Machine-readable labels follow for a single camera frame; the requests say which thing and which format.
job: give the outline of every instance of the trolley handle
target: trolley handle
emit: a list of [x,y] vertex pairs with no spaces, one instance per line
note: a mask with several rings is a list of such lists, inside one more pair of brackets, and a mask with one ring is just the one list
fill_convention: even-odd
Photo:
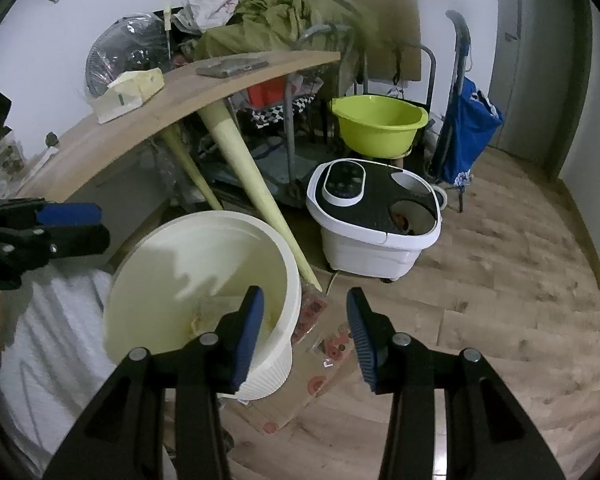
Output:
[[471,36],[469,35],[469,27],[466,26],[464,16],[456,10],[448,10],[446,16],[453,22],[456,28],[456,52],[460,56],[468,56]]

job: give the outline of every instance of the table leg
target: table leg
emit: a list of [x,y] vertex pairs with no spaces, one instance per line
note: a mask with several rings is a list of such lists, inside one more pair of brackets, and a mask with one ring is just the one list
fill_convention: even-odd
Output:
[[160,136],[176,156],[182,169],[187,172],[193,183],[198,186],[202,196],[209,202],[209,205],[216,211],[222,211],[222,204],[216,198],[214,192],[211,191],[209,184],[206,183],[205,177],[200,173],[196,163],[193,162],[193,159],[189,155],[187,147],[180,139],[180,126],[177,123],[170,124],[160,131]]
[[309,265],[302,249],[293,236],[291,229],[286,224],[276,201],[273,200],[267,185],[264,183],[260,170],[251,158],[251,153],[247,149],[238,129],[232,120],[229,111],[222,101],[215,101],[198,111],[202,121],[214,138],[224,158],[235,171],[238,179],[242,183],[245,192],[256,206],[258,211],[276,231],[278,231],[289,244],[298,270],[301,276],[309,283],[315,285],[318,290],[322,290],[314,271]]

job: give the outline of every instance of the gray door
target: gray door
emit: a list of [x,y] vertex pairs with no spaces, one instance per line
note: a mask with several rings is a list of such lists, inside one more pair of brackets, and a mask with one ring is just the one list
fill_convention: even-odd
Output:
[[[503,109],[506,120],[493,142],[505,152],[542,165],[557,134],[569,91],[575,34],[573,0],[513,3],[498,0],[502,10],[498,12],[498,63],[494,64],[490,97]],[[518,7],[517,12],[509,7]],[[518,27],[513,32],[516,15]]]

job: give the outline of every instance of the red container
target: red container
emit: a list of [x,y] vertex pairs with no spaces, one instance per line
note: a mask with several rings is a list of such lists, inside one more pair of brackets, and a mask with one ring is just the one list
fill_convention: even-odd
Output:
[[286,76],[270,79],[247,88],[249,102],[255,108],[264,108],[278,101],[285,95]]

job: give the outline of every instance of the brown cardboard box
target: brown cardboard box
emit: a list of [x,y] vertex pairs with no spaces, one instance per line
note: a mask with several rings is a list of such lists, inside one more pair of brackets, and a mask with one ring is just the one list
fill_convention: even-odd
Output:
[[261,433],[282,428],[327,387],[346,361],[355,359],[344,305],[328,300],[313,286],[302,287],[302,306],[291,343],[291,373],[278,391],[247,404],[226,402],[228,409]]

